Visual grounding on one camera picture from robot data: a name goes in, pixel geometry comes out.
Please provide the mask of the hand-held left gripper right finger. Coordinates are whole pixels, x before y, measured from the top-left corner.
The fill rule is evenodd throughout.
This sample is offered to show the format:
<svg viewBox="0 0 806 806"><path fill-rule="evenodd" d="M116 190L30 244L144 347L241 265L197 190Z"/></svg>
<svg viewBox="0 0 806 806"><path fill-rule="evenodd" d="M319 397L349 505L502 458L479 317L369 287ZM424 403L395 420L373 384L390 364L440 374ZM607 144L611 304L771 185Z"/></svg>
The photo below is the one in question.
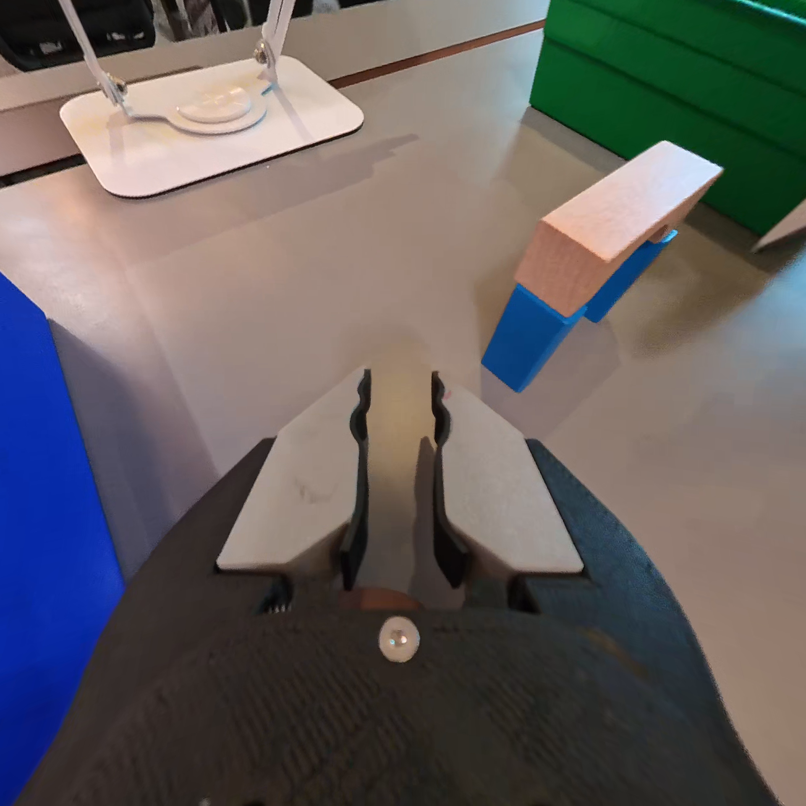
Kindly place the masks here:
<svg viewBox="0 0 806 806"><path fill-rule="evenodd" d="M453 589L473 577L578 576L584 562L526 437L467 388L431 374L433 547Z"/></svg>

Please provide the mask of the white document stand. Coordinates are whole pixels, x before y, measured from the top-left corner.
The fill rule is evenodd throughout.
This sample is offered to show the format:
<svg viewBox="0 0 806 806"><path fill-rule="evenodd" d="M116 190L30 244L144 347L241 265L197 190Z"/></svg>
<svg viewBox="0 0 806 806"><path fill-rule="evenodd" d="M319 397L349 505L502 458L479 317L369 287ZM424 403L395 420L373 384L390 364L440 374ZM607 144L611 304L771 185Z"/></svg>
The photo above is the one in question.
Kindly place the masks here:
<svg viewBox="0 0 806 806"><path fill-rule="evenodd" d="M270 2L252 59L127 85L102 68L72 2L60 2L98 91L60 108L99 184L145 198L339 139L362 110L283 55L294 2Z"/></svg>

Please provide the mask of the blue rectangular wooden block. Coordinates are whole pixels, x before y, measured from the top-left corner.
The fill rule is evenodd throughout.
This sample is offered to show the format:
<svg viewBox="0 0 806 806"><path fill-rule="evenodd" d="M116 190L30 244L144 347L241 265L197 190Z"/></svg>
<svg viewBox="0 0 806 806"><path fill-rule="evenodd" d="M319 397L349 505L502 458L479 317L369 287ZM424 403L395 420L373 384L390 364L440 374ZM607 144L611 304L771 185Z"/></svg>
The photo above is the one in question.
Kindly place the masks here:
<svg viewBox="0 0 806 806"><path fill-rule="evenodd" d="M671 229L660 241L647 240L637 247L590 299L585 318L593 323L601 322L677 235L678 230Z"/></svg>
<svg viewBox="0 0 806 806"><path fill-rule="evenodd" d="M516 393L534 380L587 312L566 317L516 284L481 359L483 367Z"/></svg>

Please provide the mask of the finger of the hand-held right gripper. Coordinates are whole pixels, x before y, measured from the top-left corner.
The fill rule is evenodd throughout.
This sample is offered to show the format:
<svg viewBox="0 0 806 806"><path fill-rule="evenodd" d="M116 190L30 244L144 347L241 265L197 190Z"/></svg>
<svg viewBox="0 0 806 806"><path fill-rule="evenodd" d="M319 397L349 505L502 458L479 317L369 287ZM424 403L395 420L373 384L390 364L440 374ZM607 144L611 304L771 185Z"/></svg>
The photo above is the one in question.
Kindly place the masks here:
<svg viewBox="0 0 806 806"><path fill-rule="evenodd" d="M806 201L802 200L799 205L792 209L783 219L775 224L759 241L752 247L752 253L758 253L763 249L771 247L773 244L791 238L805 229L805 208Z"/></svg>

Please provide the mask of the green plastic bin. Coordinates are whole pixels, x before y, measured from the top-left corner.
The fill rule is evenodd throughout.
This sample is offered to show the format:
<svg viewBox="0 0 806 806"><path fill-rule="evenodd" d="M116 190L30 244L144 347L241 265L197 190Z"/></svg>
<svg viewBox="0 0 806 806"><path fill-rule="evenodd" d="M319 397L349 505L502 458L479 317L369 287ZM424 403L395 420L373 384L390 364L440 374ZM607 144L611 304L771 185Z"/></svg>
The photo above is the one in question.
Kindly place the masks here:
<svg viewBox="0 0 806 806"><path fill-rule="evenodd" d="M529 104L630 160L723 168L704 202L759 236L805 195L804 2L553 1Z"/></svg>

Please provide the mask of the black office chair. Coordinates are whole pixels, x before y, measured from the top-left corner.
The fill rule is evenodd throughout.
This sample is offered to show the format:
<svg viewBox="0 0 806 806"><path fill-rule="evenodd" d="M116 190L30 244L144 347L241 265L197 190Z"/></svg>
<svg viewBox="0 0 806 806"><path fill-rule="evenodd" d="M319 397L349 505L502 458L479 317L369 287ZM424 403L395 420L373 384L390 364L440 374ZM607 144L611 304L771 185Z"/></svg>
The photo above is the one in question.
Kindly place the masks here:
<svg viewBox="0 0 806 806"><path fill-rule="evenodd" d="M73 1L97 57L154 46L150 1ZM83 53L56 1L2 1L1 55L23 72L83 60Z"/></svg>

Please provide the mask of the blue plastic bin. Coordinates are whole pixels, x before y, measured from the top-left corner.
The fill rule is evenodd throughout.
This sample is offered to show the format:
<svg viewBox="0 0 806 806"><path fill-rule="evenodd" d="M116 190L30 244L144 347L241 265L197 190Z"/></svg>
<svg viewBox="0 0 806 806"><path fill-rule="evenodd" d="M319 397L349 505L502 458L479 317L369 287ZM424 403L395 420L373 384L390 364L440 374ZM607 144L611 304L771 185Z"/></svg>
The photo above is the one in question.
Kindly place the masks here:
<svg viewBox="0 0 806 806"><path fill-rule="evenodd" d="M1 276L1 804L52 743L123 591L49 321Z"/></svg>

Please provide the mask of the natural wooden arch block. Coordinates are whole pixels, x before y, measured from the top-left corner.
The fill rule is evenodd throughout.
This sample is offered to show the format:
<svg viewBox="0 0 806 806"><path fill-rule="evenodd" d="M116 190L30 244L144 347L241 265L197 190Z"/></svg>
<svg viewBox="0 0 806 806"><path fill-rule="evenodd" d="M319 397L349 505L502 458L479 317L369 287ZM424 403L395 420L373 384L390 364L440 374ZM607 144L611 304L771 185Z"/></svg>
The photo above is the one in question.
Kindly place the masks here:
<svg viewBox="0 0 806 806"><path fill-rule="evenodd" d="M679 225L723 172L671 142L651 146L538 221L515 283L571 317L639 247Z"/></svg>

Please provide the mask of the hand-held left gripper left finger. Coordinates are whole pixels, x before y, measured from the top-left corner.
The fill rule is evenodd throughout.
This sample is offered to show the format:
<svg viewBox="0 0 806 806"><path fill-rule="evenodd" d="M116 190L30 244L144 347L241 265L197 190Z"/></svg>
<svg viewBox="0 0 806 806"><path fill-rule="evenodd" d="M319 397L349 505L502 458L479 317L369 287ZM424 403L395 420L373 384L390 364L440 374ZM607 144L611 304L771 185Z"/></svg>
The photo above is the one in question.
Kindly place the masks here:
<svg viewBox="0 0 806 806"><path fill-rule="evenodd" d="M216 560L353 589L368 546L372 375L357 368L277 434Z"/></svg>

